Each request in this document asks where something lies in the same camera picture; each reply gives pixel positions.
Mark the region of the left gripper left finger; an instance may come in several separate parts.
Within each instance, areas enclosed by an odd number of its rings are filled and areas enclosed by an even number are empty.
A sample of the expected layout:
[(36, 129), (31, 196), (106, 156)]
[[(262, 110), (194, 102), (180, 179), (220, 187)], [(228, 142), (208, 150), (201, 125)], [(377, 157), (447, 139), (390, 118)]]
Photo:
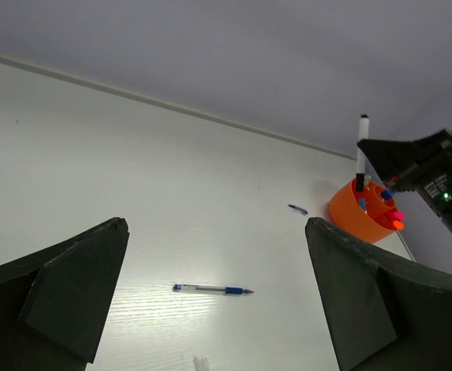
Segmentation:
[(112, 218), (0, 265), (0, 370), (84, 370), (103, 334), (129, 240)]

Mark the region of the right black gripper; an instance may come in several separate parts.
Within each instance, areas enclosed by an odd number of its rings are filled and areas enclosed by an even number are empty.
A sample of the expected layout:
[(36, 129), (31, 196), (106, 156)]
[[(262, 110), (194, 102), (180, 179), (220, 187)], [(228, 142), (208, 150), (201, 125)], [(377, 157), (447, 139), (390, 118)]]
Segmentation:
[(357, 144), (385, 186), (396, 192), (422, 189), (452, 171), (452, 131), (412, 141), (362, 139)]

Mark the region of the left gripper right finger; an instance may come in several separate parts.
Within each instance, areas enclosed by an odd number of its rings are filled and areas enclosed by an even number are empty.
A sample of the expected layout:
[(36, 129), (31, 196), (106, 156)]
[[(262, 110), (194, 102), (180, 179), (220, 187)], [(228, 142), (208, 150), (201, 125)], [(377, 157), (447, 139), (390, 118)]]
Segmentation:
[(452, 274), (321, 217), (305, 235), (339, 369), (452, 370)]

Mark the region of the dark blue pen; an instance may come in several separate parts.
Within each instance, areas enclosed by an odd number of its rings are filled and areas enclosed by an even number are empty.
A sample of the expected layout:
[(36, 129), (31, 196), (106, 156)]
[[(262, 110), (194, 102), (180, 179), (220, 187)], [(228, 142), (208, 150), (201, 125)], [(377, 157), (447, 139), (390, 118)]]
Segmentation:
[(388, 188), (386, 188), (380, 192), (380, 196), (383, 201), (391, 200), (394, 197), (394, 195), (395, 195), (395, 192)]

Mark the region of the pink black highlighter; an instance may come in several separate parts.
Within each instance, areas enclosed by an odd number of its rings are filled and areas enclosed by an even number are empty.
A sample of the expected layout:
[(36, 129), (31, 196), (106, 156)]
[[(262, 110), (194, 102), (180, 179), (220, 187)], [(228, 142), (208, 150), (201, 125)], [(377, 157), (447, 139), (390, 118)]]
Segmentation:
[(403, 221), (406, 216), (404, 213), (398, 211), (398, 210), (390, 210), (386, 213), (386, 218), (388, 220), (397, 220), (397, 221)]

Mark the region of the orange black highlighter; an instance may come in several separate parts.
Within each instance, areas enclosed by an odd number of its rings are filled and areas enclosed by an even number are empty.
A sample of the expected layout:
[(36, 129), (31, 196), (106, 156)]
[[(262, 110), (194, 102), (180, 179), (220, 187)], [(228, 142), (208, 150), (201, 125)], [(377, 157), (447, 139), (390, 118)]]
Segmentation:
[(391, 224), (392, 224), (392, 228), (394, 230), (403, 230), (404, 229), (404, 223), (401, 220), (392, 220)]

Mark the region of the black capped white marker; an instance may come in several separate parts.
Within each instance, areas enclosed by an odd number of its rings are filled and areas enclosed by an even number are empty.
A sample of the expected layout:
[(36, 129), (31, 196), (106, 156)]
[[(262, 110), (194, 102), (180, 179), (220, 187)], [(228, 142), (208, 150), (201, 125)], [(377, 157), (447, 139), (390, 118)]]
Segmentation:
[[(367, 139), (369, 135), (369, 116), (361, 114), (359, 118), (359, 143), (361, 140)], [(356, 175), (355, 175), (355, 190), (362, 192), (365, 187), (365, 155), (363, 151), (357, 147), (356, 156)]]

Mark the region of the light blue pen cap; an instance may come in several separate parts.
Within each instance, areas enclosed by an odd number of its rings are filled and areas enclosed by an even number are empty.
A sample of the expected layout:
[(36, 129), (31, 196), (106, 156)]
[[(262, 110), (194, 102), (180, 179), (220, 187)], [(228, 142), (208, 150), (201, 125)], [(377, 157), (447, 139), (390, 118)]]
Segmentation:
[(368, 213), (368, 210), (367, 210), (367, 203), (366, 203), (365, 199), (364, 199), (364, 198), (359, 198), (359, 199), (358, 199), (358, 203), (359, 203), (359, 205), (360, 205), (362, 211), (363, 211), (365, 214), (367, 214), (367, 213)]

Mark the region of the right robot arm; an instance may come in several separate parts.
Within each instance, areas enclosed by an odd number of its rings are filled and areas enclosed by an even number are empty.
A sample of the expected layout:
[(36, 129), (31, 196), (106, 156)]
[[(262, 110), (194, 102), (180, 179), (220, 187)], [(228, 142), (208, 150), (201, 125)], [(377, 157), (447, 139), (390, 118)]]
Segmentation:
[(452, 234), (452, 131), (414, 141), (362, 139), (357, 146), (387, 189), (417, 192)]

